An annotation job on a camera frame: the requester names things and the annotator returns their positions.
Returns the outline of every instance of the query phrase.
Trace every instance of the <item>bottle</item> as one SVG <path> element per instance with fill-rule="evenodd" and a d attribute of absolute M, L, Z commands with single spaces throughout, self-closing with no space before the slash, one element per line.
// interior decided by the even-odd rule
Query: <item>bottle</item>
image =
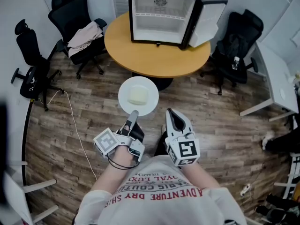
<path fill-rule="evenodd" d="M 233 70 L 238 70 L 240 58 L 239 57 L 234 57 L 233 63 L 232 63 L 232 68 Z"/>

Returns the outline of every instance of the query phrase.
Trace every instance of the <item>fridge door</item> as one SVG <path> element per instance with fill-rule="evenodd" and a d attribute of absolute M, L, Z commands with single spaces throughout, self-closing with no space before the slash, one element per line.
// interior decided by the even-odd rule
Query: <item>fridge door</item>
<path fill-rule="evenodd" d="M 217 23 L 222 15 L 227 0 L 202 0 L 203 7 L 192 33 L 189 44 L 197 47 L 211 40 L 218 31 Z"/>

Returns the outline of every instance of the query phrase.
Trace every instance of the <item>desk leg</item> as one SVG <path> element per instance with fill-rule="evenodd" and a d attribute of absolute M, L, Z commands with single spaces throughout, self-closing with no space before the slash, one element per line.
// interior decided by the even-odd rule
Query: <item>desk leg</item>
<path fill-rule="evenodd" d="M 49 208 L 48 210 L 36 215 L 32 218 L 33 223 L 37 223 L 38 221 L 42 220 L 43 218 L 49 216 L 51 213 L 55 212 L 59 207 L 54 205 L 53 207 Z"/>
<path fill-rule="evenodd" d="M 254 106 L 254 107 L 251 107 L 251 108 L 249 108 L 247 110 L 244 110 L 244 111 L 240 112 L 240 116 L 245 116 L 245 115 L 247 115 L 249 113 L 253 113 L 253 112 L 257 111 L 257 110 L 260 110 L 260 109 L 262 109 L 264 107 L 267 107 L 267 106 L 271 105 L 272 103 L 273 103 L 273 100 L 271 98 L 269 98 L 268 100 L 266 100 L 266 101 L 264 101 L 264 102 L 262 102 L 262 103 L 260 103 L 260 104 L 258 104 L 256 106 Z"/>
<path fill-rule="evenodd" d="M 24 191 L 24 193 L 30 193 L 30 192 L 33 192 L 35 190 L 45 188 L 47 186 L 51 186 L 55 183 L 56 183 L 56 179 L 51 179 L 51 180 L 48 180 L 46 182 L 40 182 L 40 183 L 37 183 L 37 184 L 34 184 L 34 185 L 24 186 L 23 191 Z"/>
<path fill-rule="evenodd" d="M 288 116 L 290 116 L 290 115 L 293 115 L 294 113 L 295 113 L 295 112 L 293 112 L 293 111 L 286 112 L 286 113 L 281 114 L 281 115 L 279 115 L 279 116 L 277 116 L 277 117 L 270 118 L 270 119 L 269 119 L 269 122 L 275 121 L 275 120 L 277 120 L 277 119 L 281 119 L 281 118 L 288 117 Z"/>

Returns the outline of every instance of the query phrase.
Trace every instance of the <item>power cord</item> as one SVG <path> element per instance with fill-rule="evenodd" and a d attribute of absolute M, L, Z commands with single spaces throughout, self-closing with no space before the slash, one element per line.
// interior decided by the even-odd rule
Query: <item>power cord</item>
<path fill-rule="evenodd" d="M 54 94 L 54 96 L 50 99 L 50 102 L 47 103 L 47 105 L 49 105 L 49 104 L 51 103 L 52 99 L 55 97 L 55 95 L 56 95 L 58 92 L 60 92 L 60 90 L 58 90 L 58 91 Z M 83 152 L 84 152 L 84 154 L 85 154 L 86 159 L 87 159 L 88 162 L 89 162 L 90 169 L 92 170 L 92 172 L 93 172 L 93 174 L 94 174 L 94 176 L 95 176 L 95 178 L 96 178 L 96 180 L 97 180 L 97 176 L 95 175 L 95 173 L 94 173 L 94 171 L 93 171 L 93 169 L 92 169 L 92 166 L 91 166 L 91 164 L 90 164 L 90 161 L 89 161 L 89 159 L 88 159 L 88 156 L 86 155 L 86 152 L 85 152 L 85 150 L 84 150 L 84 148 L 83 148 L 83 144 L 82 144 L 82 142 L 81 142 L 80 136 L 79 136 L 78 131 L 77 131 L 77 125 L 76 125 L 76 122 L 75 122 L 75 119 L 74 119 L 73 109 L 72 109 L 72 106 L 71 106 L 71 102 L 70 102 L 70 99 L 69 99 L 69 95 L 68 95 L 68 93 L 67 93 L 66 91 L 65 91 L 65 93 L 66 93 L 67 99 L 68 99 L 68 101 L 69 101 L 69 103 L 70 103 L 70 108 L 71 108 L 71 112 L 72 112 L 72 118 L 73 118 L 73 122 L 74 122 L 74 125 L 75 125 L 75 129 L 76 129 L 77 136 L 78 136 L 79 141 L 80 141 L 80 145 L 81 145 L 81 147 L 82 147 L 82 150 L 83 150 Z"/>
<path fill-rule="evenodd" d="M 251 187 L 250 187 L 250 189 L 249 189 L 250 197 L 249 197 L 247 200 L 243 201 L 243 202 L 240 204 L 240 206 L 242 206 L 244 203 L 248 202 L 250 199 L 252 199 L 252 203 L 253 203 L 254 194 L 252 195 L 252 193 L 251 193 L 252 184 L 255 183 L 256 180 L 258 179 L 258 177 L 262 174 L 263 170 L 265 169 L 264 165 L 265 165 L 265 163 L 262 163 L 262 170 L 258 173 L 258 175 L 257 175 L 257 177 L 255 178 L 255 180 L 251 183 Z"/>
<path fill-rule="evenodd" d="M 122 166 L 122 165 L 117 164 L 116 162 L 112 161 L 112 159 L 108 155 L 106 155 L 106 156 L 107 156 L 108 162 L 111 164 L 111 166 L 113 166 L 114 168 L 120 169 L 120 170 L 129 170 L 129 169 L 132 169 L 134 167 L 137 167 L 140 164 L 140 162 L 137 162 L 134 166 L 125 167 L 125 166 Z"/>

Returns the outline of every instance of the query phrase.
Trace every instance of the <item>chair armrest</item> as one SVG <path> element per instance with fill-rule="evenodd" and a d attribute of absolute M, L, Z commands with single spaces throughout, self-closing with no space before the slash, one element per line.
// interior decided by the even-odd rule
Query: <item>chair armrest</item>
<path fill-rule="evenodd" d="M 10 83 L 11 83 L 11 84 L 13 84 L 15 78 L 16 78 L 17 75 L 18 75 L 18 72 L 19 72 L 19 68 L 17 68 L 17 69 L 15 70 L 15 73 L 14 73 L 13 77 L 11 78 L 11 80 L 10 80 Z"/>
<path fill-rule="evenodd" d="M 64 45 L 62 39 L 56 43 L 56 49 L 58 52 L 63 52 L 67 57 L 69 57 L 67 47 Z"/>
<path fill-rule="evenodd" d="M 29 84 L 31 82 L 31 80 L 33 79 L 33 76 L 34 76 L 36 70 L 37 70 L 37 66 L 34 66 L 33 69 L 30 72 L 30 75 L 28 76 L 26 84 Z"/>
<path fill-rule="evenodd" d="M 217 48 L 222 55 L 225 55 L 225 48 L 222 41 L 217 42 Z"/>
<path fill-rule="evenodd" d="M 95 19 L 95 23 L 97 23 L 101 29 L 103 29 L 107 25 L 106 21 L 101 18 Z"/>
<path fill-rule="evenodd" d="M 251 58 L 251 63 L 246 66 L 246 70 L 248 70 L 249 68 L 253 68 L 253 70 L 258 73 L 258 66 L 257 66 L 257 63 L 256 63 L 256 60 L 254 58 Z"/>

